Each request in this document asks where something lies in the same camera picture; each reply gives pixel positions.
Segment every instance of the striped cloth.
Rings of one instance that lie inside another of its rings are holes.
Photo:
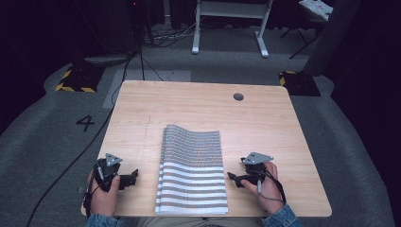
[[[164,131],[157,214],[226,214],[227,195],[218,131],[176,125]]]

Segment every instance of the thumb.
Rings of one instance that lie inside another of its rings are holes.
[[[121,179],[120,179],[119,175],[114,176],[114,178],[112,180],[112,185],[110,186],[109,194],[113,193],[113,194],[117,195],[117,191],[120,186],[120,180]]]
[[[244,185],[245,188],[247,188],[249,191],[251,191],[255,196],[257,196],[257,186],[248,182],[247,180],[242,180],[241,181],[242,185]]]

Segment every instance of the hand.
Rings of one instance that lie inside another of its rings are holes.
[[[113,217],[117,207],[117,192],[120,185],[120,176],[113,178],[109,192],[98,187],[97,181],[92,182],[91,213]]]
[[[271,162],[266,162],[265,167],[266,170],[271,173],[274,179],[278,180],[277,166]],[[262,195],[259,195],[257,192],[257,185],[254,185],[247,180],[242,180],[241,183],[257,197],[260,208],[264,209],[270,214],[274,214],[283,208],[284,203],[281,202],[280,192],[272,179],[268,177],[265,178],[265,181],[262,183]]]

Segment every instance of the person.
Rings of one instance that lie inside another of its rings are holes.
[[[266,170],[277,180],[277,166],[272,162],[265,163]],[[122,227],[124,222],[114,218],[115,209],[117,206],[117,192],[120,183],[120,177],[115,176],[112,181],[112,185],[109,192],[105,192],[98,188],[96,181],[93,182],[92,190],[97,190],[93,193],[91,201],[91,216],[88,219],[87,227]],[[257,197],[257,205],[260,209],[270,214],[267,218],[262,218],[262,225],[267,227],[300,227],[303,226],[301,221],[295,216],[288,204],[284,204],[281,201],[280,192],[274,183],[274,181],[266,177],[265,181],[261,186],[261,193],[259,194],[257,186],[242,180],[241,183],[249,190],[252,194]],[[171,225],[166,223],[167,218],[138,218],[135,222],[137,227],[156,227],[156,226],[179,226],[177,222]],[[248,221],[253,225],[244,224],[241,221]],[[212,218],[208,221],[208,218],[183,218],[184,224],[182,226],[216,226],[216,227],[231,227],[237,226],[260,226],[256,224],[251,218],[241,218],[240,220],[235,218]]]

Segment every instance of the blue sleeve cuff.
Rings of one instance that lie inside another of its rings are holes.
[[[264,226],[269,227],[299,227],[303,226],[288,204],[268,218],[263,219]]]
[[[88,219],[88,224],[86,227],[123,227],[123,222],[121,220],[100,215],[100,214],[92,214]]]

